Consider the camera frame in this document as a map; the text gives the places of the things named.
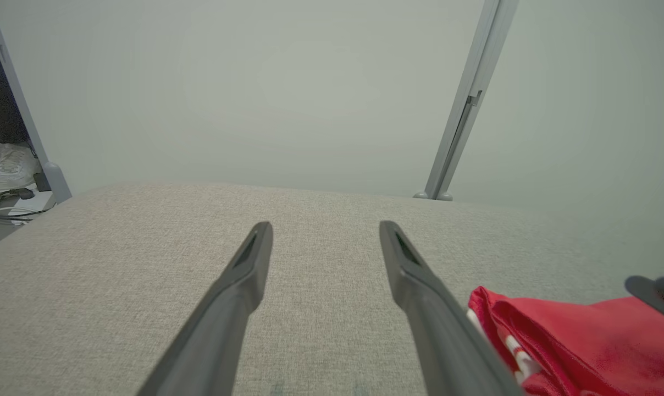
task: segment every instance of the textured fabric surface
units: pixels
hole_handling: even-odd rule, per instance
[[[593,303],[664,274],[664,230],[236,185],[116,185],[0,241],[0,394],[134,394],[247,232],[274,226],[235,394],[424,394],[378,241],[390,219],[460,303]]]

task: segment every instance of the shoelace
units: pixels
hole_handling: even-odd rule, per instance
[[[24,151],[17,148],[5,147],[0,155],[0,172],[16,173],[20,170],[20,164],[24,158]]]

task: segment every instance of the white wall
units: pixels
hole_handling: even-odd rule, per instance
[[[123,180],[412,196],[482,0],[0,0],[74,194]]]
[[[450,191],[664,224],[664,0],[521,0]]]

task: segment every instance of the white power strip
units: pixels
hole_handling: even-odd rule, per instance
[[[56,204],[56,198],[53,197],[53,192],[52,191],[38,191],[36,190],[36,185],[30,185],[27,187],[31,191],[34,192],[34,197],[31,198],[31,200],[19,200],[17,203],[15,203],[14,206],[18,208],[25,208],[28,211],[33,211],[33,212],[38,212],[38,211],[43,211],[47,210],[48,208],[52,208],[53,205]],[[15,215],[15,214],[21,214],[23,215],[26,213],[26,211],[22,210],[11,210],[10,215]],[[27,215],[23,216],[24,218],[36,218],[36,216],[40,216],[41,214],[35,214],[35,215]],[[20,226],[22,224],[25,224],[26,221],[17,221],[17,220],[12,220],[12,223],[15,226]]]

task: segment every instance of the red cloth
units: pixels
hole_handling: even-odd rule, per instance
[[[480,287],[468,305],[512,371],[508,334],[543,367],[522,383],[528,394],[664,396],[664,315],[637,298],[580,305]]]

